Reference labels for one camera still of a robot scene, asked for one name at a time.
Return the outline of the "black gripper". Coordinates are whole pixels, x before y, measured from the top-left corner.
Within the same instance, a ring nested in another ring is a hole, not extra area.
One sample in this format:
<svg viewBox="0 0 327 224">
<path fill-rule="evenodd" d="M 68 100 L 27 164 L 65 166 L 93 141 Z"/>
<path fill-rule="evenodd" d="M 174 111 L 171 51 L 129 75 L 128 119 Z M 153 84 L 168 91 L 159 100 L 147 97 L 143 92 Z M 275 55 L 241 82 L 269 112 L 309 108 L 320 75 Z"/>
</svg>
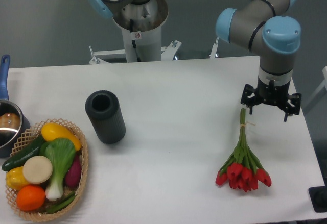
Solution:
<svg viewBox="0 0 327 224">
<path fill-rule="evenodd" d="M 273 74 L 259 69 L 257 88 L 246 84 L 241 104 L 249 109 L 249 113 L 253 113 L 254 106 L 266 104 L 278 106 L 284 111 L 284 122 L 288 117 L 299 115 L 301 109 L 301 93 L 288 94 L 292 71 L 288 73 Z"/>
</svg>

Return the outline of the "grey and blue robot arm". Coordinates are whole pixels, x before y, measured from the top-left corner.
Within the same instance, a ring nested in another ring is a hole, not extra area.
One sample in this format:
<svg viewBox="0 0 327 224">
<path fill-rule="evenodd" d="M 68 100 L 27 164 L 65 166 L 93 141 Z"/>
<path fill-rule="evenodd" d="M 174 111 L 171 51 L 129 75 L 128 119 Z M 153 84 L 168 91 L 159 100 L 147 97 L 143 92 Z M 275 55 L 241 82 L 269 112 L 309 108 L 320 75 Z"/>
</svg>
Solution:
<svg viewBox="0 0 327 224">
<path fill-rule="evenodd" d="M 289 94 L 301 26 L 285 16 L 296 0 L 250 0 L 243 9 L 227 8 L 219 15 L 219 39 L 248 49 L 260 58 L 257 87 L 246 84 L 241 103 L 250 110 L 265 104 L 284 111 L 284 118 L 300 113 L 301 94 Z"/>
</svg>

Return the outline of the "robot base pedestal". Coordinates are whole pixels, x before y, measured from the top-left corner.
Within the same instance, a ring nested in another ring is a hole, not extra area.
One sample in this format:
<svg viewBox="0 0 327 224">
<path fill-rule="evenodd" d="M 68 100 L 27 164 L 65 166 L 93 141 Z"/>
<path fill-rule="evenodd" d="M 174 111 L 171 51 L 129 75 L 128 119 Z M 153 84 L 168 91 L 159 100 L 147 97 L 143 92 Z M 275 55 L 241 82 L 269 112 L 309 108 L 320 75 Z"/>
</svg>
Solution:
<svg viewBox="0 0 327 224">
<path fill-rule="evenodd" d="M 161 28 L 168 18 L 165 0 L 88 0 L 103 18 L 121 29 L 127 62 L 161 60 Z"/>
</svg>

